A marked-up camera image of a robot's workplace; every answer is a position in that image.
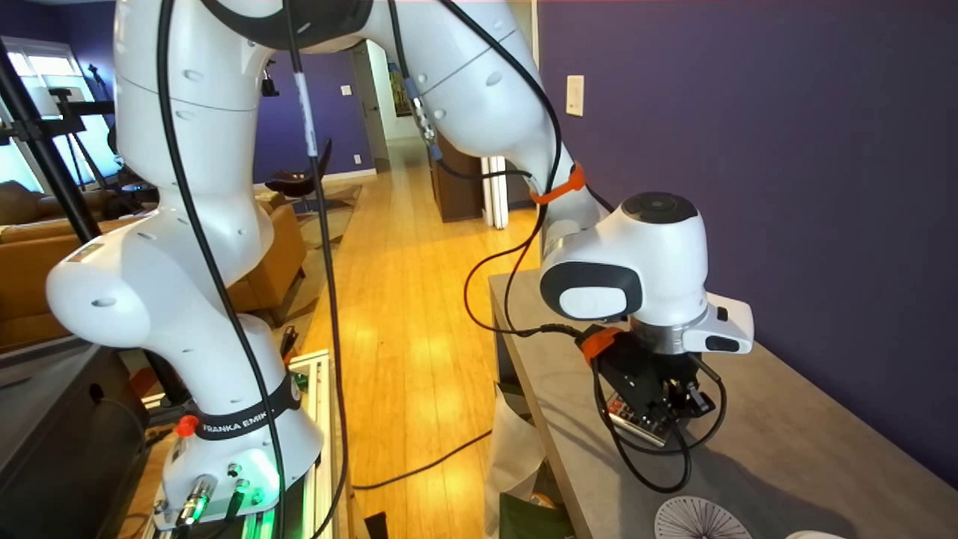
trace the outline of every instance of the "black cable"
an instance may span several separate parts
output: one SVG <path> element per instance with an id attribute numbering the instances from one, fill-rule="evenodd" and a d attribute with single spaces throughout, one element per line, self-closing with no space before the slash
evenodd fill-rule
<path id="1" fill-rule="evenodd" d="M 492 432 L 482 432 L 479 437 L 473 437 L 473 440 L 455 446 L 452 453 L 446 453 L 446 455 L 440 455 L 440 458 L 435 458 L 435 462 L 428 462 L 428 465 L 422 465 L 422 468 L 414 468 L 414 471 L 407 471 L 407 474 L 398 474 L 398 476 L 389 476 L 389 480 L 380 480 L 380 482 L 365 482 L 365 486 L 364 486 L 364 482 L 359 482 L 359 486 L 353 482 L 353 491 L 379 491 L 379 488 L 386 488 L 386 486 L 405 482 L 405 480 L 410 480 L 410 476 L 428 474 L 428 471 L 440 468 L 443 462 L 455 458 L 458 453 L 476 446 L 476 444 L 485 440 L 485 437 L 492 437 Z"/>
<path id="2" fill-rule="evenodd" d="M 626 462 L 628 474 L 633 474 L 640 486 L 648 486 L 648 488 L 652 488 L 652 491 L 660 491 L 660 494 L 682 491 L 687 482 L 690 482 L 690 471 L 691 471 L 691 449 L 690 449 L 682 432 L 681 432 L 681 428 L 670 432 L 670 434 L 676 437 L 676 444 L 681 444 L 682 474 L 681 474 L 676 482 L 660 486 L 660 482 L 648 480 L 648 476 L 636 468 L 636 462 L 633 462 L 628 453 L 626 453 L 623 434 L 621 434 L 618 425 L 609 420 L 606 390 L 603 390 L 603 380 L 600 380 L 600 369 L 597 369 L 597 366 L 594 366 L 594 398 L 597 398 L 597 407 L 600 407 L 600 420 L 603 420 L 603 425 L 609 428 L 609 434 L 612 434 L 621 458 Z"/>
<path id="3" fill-rule="evenodd" d="M 549 115 L 552 127 L 554 127 L 554 137 L 558 137 L 558 148 L 554 148 L 554 163 L 552 163 L 552 170 L 549 170 L 549 179 L 545 179 L 545 193 L 552 193 L 554 185 L 554 176 L 560 170 L 560 155 L 564 155 L 564 127 L 560 127 L 560 115 L 554 110 L 552 98 L 545 97 L 545 91 L 539 86 L 539 82 L 530 74 L 530 70 L 525 70 L 494 36 L 485 33 L 482 24 L 476 24 L 455 0 L 440 0 L 465 27 L 471 27 L 492 50 L 498 50 L 510 65 L 512 73 L 533 91 L 533 97 L 539 98 L 542 110 Z M 521 257 L 530 251 L 533 239 L 539 238 L 542 226 L 545 226 L 545 215 L 549 215 L 549 205 L 539 211 L 539 220 L 536 220 L 536 229 L 533 233 L 521 244 Z M 512 323 L 512 281 L 515 281 L 515 272 L 519 272 L 519 265 L 512 266 L 510 272 L 510 281 L 506 281 L 506 295 L 503 295 L 503 315 L 506 315 L 506 326 L 515 329 Z"/>
<path id="4" fill-rule="evenodd" d="M 714 420 L 714 425 L 711 425 L 702 437 L 696 437 L 696 440 L 690 444 L 690 449 L 699 449 L 699 446 L 705 446 L 706 440 L 714 440 L 715 432 L 724 425 L 724 414 L 729 414 L 729 390 L 724 390 L 724 380 L 718 377 L 718 371 L 714 371 L 705 360 L 696 360 L 696 366 L 718 386 L 718 405 L 715 405 L 715 420 Z M 649 446 L 633 444 L 628 437 L 623 437 L 623 444 L 626 444 L 628 449 L 648 453 L 648 455 L 681 455 L 681 453 L 682 453 L 682 446 L 676 446 L 676 449 L 669 449 L 669 446 L 649 449 Z"/>
<path id="5" fill-rule="evenodd" d="M 558 137 L 554 163 L 552 163 L 552 170 L 549 170 L 549 179 L 545 179 L 545 193 L 552 193 L 554 176 L 558 176 L 558 169 L 560 169 L 560 155 L 564 155 L 564 130 L 560 130 L 560 116 L 558 116 L 552 98 L 545 97 L 545 91 L 539 86 L 539 82 L 536 82 L 494 36 L 489 36 L 485 27 L 479 27 L 458 4 L 452 4 L 452 0 L 440 0 L 440 4 L 443 4 L 443 10 L 450 10 L 450 15 L 455 15 L 468 31 L 473 31 L 498 58 L 503 58 L 519 77 L 525 77 L 525 85 L 533 91 L 533 97 L 539 98 L 542 110 L 549 115 L 552 130 L 554 130 L 554 137 Z M 407 55 L 405 55 L 405 43 L 402 43 L 402 24 L 398 24 L 396 0 L 389 0 L 389 19 L 393 19 L 393 33 L 396 33 L 398 70 L 402 70 L 402 77 L 407 82 L 407 77 L 410 77 L 410 65 L 407 65 Z M 512 323 L 512 308 L 510 308 L 510 305 L 512 305 L 512 281 L 515 281 L 515 272 L 519 272 L 521 260 L 527 257 L 533 239 L 539 238 L 539 230 L 542 230 L 542 226 L 545 226 L 545 215 L 549 215 L 549 208 L 539 208 L 536 226 L 533 226 L 533 230 L 530 230 L 530 238 L 527 238 L 525 244 L 519 244 L 519 245 L 512 245 L 512 250 L 506 250 L 506 251 L 498 251 L 498 254 L 482 257 L 482 260 L 468 272 L 468 278 L 465 278 L 465 308 L 468 308 L 468 315 L 471 315 L 471 321 L 473 321 L 476 326 L 500 332 L 500 326 L 482 323 L 482 321 L 476 318 L 473 305 L 471 305 L 473 275 L 476 275 L 485 265 L 521 251 L 521 254 L 519 254 L 519 265 L 515 265 L 512 272 L 510 272 L 506 296 L 503 296 L 503 305 L 506 305 L 503 315 L 506 315 L 506 326 L 510 326 L 506 332 L 515 332 L 515 335 L 536 335 L 536 332 L 539 332 L 539 329 L 515 329 L 515 323 Z"/>
<path id="6" fill-rule="evenodd" d="M 329 510 L 323 516 L 323 522 L 319 525 L 319 531 L 311 537 L 323 537 L 323 531 L 332 525 L 337 510 L 343 504 L 349 476 L 352 476 L 352 444 L 349 444 L 349 405 L 344 405 L 344 384 L 343 384 L 343 323 L 338 323 L 338 286 L 337 286 L 337 265 L 332 265 L 332 230 L 329 230 L 329 200 L 326 200 L 326 188 L 323 188 L 323 175 L 320 170 L 320 155 L 319 155 L 319 145 L 314 145 L 314 131 L 311 131 L 311 109 L 310 109 L 310 82 L 302 73 L 302 55 L 298 49 L 298 15 L 292 0 L 284 0 L 284 15 L 289 15 L 289 40 L 292 40 L 292 65 L 295 65 L 295 77 L 298 77 L 298 92 L 299 92 L 299 110 L 302 110 L 302 127 L 305 127 L 305 148 L 310 148 L 310 176 L 314 179 L 314 193 L 319 193 L 319 223 L 320 223 L 320 254 L 323 254 L 323 275 L 326 275 L 326 296 L 329 296 L 329 332 L 332 332 L 332 392 L 337 392 L 337 407 L 338 407 L 338 428 L 343 428 L 343 471 L 338 471 L 338 482 L 329 501 Z"/>
<path id="7" fill-rule="evenodd" d="M 260 392 L 260 401 L 268 401 L 268 380 L 263 380 L 263 371 L 254 360 L 254 350 L 244 332 L 244 323 L 241 323 L 241 315 L 229 296 L 229 289 L 221 281 L 221 272 L 220 272 L 220 265 L 217 265 L 217 254 L 211 250 L 211 239 L 206 239 L 206 230 L 200 226 L 200 215 L 197 215 L 197 208 L 194 208 L 194 197 L 191 197 L 191 188 L 190 188 L 190 176 L 185 176 L 185 169 L 184 169 L 184 154 L 179 154 L 179 142 L 176 142 L 176 122 L 175 122 L 175 97 L 170 97 L 170 73 L 167 73 L 167 58 L 170 58 L 170 27 L 175 27 L 175 10 L 176 10 L 176 0 L 161 0 L 160 6 L 160 33 L 155 33 L 155 97 L 160 97 L 160 116 L 161 116 L 161 131 L 164 131 L 164 142 L 167 142 L 167 154 L 170 154 L 170 169 L 175 169 L 175 176 L 176 176 L 176 188 L 179 188 L 179 197 L 184 197 L 184 211 L 190 215 L 190 226 L 194 230 L 194 239 L 197 239 L 197 250 L 203 254 L 203 265 L 211 269 L 211 278 L 217 286 L 217 295 L 221 299 L 221 308 L 233 326 L 233 335 L 244 348 L 244 357 L 248 362 L 248 371 L 254 374 L 254 384 L 257 384 L 257 392 Z M 272 458 L 275 458 L 275 471 L 280 471 L 280 504 L 275 510 L 281 510 L 281 494 L 284 494 L 284 458 L 281 458 L 281 444 L 280 444 L 280 428 L 275 428 L 275 416 L 268 414 L 268 428 L 269 428 L 269 444 L 272 444 Z"/>

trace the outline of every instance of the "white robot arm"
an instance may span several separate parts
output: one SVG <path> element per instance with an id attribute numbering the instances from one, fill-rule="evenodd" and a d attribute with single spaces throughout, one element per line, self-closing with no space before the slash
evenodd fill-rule
<path id="1" fill-rule="evenodd" d="M 179 184 L 221 281 L 238 281 L 272 244 L 248 188 L 268 59 L 275 49 L 323 55 L 359 40 L 407 65 L 422 119 L 458 149 L 506 155 L 539 196 L 576 170 L 506 0 L 117 0 L 120 154 L 161 197 L 152 215 L 70 254 L 48 299 L 75 335 L 164 357 L 197 405 L 197 432 L 161 480 L 161 531 L 263 513 L 320 458 L 320 434 L 298 410 L 257 318 L 241 318 L 257 369 L 244 362 L 248 350 L 206 272 Z M 669 354 L 750 350 L 750 305 L 714 299 L 705 278 L 705 226 L 682 197 L 640 196 L 612 215 L 588 188 L 549 205 L 542 296 L 566 318 L 633 318 L 663 332 Z"/>

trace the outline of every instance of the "window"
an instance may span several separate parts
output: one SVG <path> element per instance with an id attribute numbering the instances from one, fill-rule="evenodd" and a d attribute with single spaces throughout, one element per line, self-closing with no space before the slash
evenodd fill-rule
<path id="1" fill-rule="evenodd" d="M 36 43 L 36 40 L 9 40 L 9 36 L 3 36 L 3 46 L 7 46 L 9 59 L 12 59 L 16 73 L 21 74 L 30 98 L 33 98 L 33 104 L 39 109 L 43 119 L 60 119 L 58 97 L 52 97 L 52 91 L 67 91 L 70 103 L 97 103 L 70 46 Z M 58 145 L 60 158 L 67 163 L 73 179 L 79 185 L 87 185 L 97 179 L 91 163 L 97 166 L 97 170 L 103 176 L 112 176 L 120 170 L 120 158 L 108 145 L 112 127 L 103 115 L 87 115 L 87 116 L 82 116 L 82 122 L 84 122 L 84 131 L 58 134 L 54 145 Z"/>

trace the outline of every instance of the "wall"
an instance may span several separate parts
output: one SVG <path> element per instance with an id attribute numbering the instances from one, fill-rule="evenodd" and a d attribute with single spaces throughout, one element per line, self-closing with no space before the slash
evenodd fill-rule
<path id="1" fill-rule="evenodd" d="M 3 0 L 0 33 L 67 43 L 67 27 L 60 24 L 58 10 L 28 0 Z"/>
<path id="2" fill-rule="evenodd" d="M 302 73 L 311 91 L 319 145 L 332 137 L 329 170 L 358 170 L 376 169 L 365 130 L 359 91 L 353 85 L 353 65 L 349 55 L 329 58 L 302 58 Z M 275 55 L 269 74 L 280 86 L 280 97 L 260 103 L 260 130 L 257 130 L 257 158 L 254 176 L 268 179 L 275 170 L 302 170 L 305 142 L 298 103 L 298 85 L 289 55 Z"/>
<path id="3" fill-rule="evenodd" d="M 70 43 L 84 73 L 87 65 L 97 65 L 108 91 L 115 86 L 112 4 L 36 6 L 12 0 L 12 6 L 3 6 L 0 33 Z M 338 92 L 343 85 L 353 82 L 352 59 L 344 55 L 305 58 L 305 74 L 314 97 L 319 137 L 320 145 L 329 134 L 337 137 L 329 175 L 371 169 L 359 103 L 358 97 L 344 98 Z M 275 58 L 272 77 L 281 97 L 260 103 L 254 179 L 269 179 L 275 170 L 299 170 L 305 166 L 302 122 L 289 55 Z"/>
<path id="4" fill-rule="evenodd" d="M 690 196 L 711 226 L 711 289 L 745 296 L 765 344 L 958 486 L 958 6 L 539 15 L 552 97 L 588 74 L 588 116 L 564 130 L 597 188 Z"/>
<path id="5" fill-rule="evenodd" d="M 365 55 L 368 55 L 371 82 L 376 82 L 379 103 L 380 103 L 379 109 L 380 109 L 386 145 L 422 142 L 416 119 L 396 115 L 396 92 L 393 92 L 386 50 L 380 46 L 368 43 Z"/>

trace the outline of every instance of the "furniture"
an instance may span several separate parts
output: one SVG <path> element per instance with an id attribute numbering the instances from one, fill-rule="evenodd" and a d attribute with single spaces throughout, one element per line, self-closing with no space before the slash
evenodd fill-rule
<path id="1" fill-rule="evenodd" d="M 492 278 L 498 321 L 503 321 L 503 292 L 506 278 Z M 512 289 L 512 321 L 515 326 L 560 321 L 539 299 L 533 272 L 521 272 Z M 655 510 L 670 494 L 645 488 L 626 471 L 597 414 L 594 377 L 572 339 L 503 335 L 498 344 L 500 374 L 515 371 L 521 384 L 576 533 L 652 537 Z M 706 362 L 729 386 L 729 420 L 691 453 L 691 480 L 681 494 L 715 501 L 760 539 L 784 539 L 793 531 L 956 537 L 956 488 L 775 354 L 757 344 L 750 357 L 706 357 Z M 681 474 L 676 458 L 636 455 L 636 465 L 660 482 L 673 482 Z"/>
<path id="2" fill-rule="evenodd" d="M 254 196 L 272 220 L 275 239 L 268 257 L 230 289 L 230 299 L 238 312 L 281 321 L 292 289 L 302 272 L 305 244 L 298 214 L 281 196 L 269 188 L 254 188 Z M 112 230 L 129 223 L 115 220 L 100 226 Z M 0 226 L 0 350 L 67 335 L 48 308 L 45 275 L 79 245 L 67 220 Z"/>
<path id="3" fill-rule="evenodd" d="M 115 350 L 60 339 L 0 354 L 0 537 L 117 537 L 148 414 Z"/>

